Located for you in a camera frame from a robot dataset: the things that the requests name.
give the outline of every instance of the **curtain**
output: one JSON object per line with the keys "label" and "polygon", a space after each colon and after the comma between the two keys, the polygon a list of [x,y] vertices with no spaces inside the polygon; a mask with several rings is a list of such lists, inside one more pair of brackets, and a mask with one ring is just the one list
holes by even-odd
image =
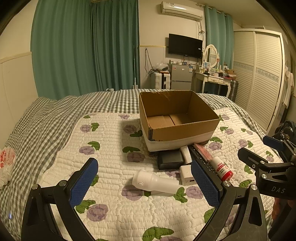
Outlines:
{"label": "curtain", "polygon": [[205,6],[207,27],[207,45],[213,44],[220,56],[219,64],[224,62],[231,69],[233,62],[234,33],[232,17],[224,12],[218,13],[215,8]]}
{"label": "curtain", "polygon": [[92,3],[92,50],[100,91],[131,89],[139,83],[139,20],[137,0],[108,0]]}
{"label": "curtain", "polygon": [[139,83],[138,47],[137,0],[39,0],[31,33],[38,95],[129,89],[134,74]]}

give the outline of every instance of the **quilted mat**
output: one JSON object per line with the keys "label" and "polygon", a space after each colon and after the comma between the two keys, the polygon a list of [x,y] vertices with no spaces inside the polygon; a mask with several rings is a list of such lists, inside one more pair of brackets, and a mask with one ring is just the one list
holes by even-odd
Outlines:
{"label": "quilted mat", "polygon": [[[281,162],[233,111],[223,108],[215,112],[220,122],[206,148],[233,171],[230,181],[234,186],[255,183],[254,171],[237,157],[240,148],[246,147],[269,162]],[[94,157],[99,163],[98,174],[75,210],[96,240],[192,241],[214,208],[208,205],[198,185],[183,186],[179,189],[182,193],[175,195],[132,186],[133,175],[140,169],[180,180],[178,170],[158,170],[156,157],[148,155],[140,128],[139,114],[92,113],[82,117],[40,184],[53,186],[67,180],[89,157]],[[273,198],[262,195],[262,201],[268,216]],[[71,240],[56,206],[52,208],[63,237]],[[226,236],[236,210],[234,206],[218,239]]]}

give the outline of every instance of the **wardrobe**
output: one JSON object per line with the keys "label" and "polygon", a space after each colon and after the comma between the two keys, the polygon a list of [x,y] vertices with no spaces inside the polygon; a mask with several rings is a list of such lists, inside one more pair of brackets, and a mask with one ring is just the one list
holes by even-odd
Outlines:
{"label": "wardrobe", "polygon": [[234,31],[233,69],[239,82],[235,103],[272,135],[284,110],[284,44],[281,33]]}

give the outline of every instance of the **television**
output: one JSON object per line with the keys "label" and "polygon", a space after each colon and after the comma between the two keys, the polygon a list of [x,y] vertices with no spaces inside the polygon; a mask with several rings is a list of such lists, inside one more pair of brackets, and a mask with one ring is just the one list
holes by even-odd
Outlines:
{"label": "television", "polygon": [[202,58],[202,40],[177,34],[169,34],[168,53]]}

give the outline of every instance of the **metal screw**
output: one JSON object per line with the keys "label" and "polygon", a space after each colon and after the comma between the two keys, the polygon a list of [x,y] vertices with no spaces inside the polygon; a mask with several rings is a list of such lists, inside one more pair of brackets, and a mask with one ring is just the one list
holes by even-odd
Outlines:
{"label": "metal screw", "polygon": [[254,191],[256,191],[256,190],[257,190],[257,186],[256,186],[256,185],[254,185],[254,184],[252,184],[252,185],[251,185],[251,188],[252,188]]}
{"label": "metal screw", "polygon": [[33,186],[32,186],[32,189],[33,190],[36,190],[38,188],[38,184],[34,184]]}
{"label": "metal screw", "polygon": [[229,181],[224,181],[223,182],[223,185],[226,186],[226,187],[230,187],[231,186],[231,183]]}
{"label": "metal screw", "polygon": [[59,186],[63,187],[67,184],[67,181],[66,180],[62,180],[59,182]]}

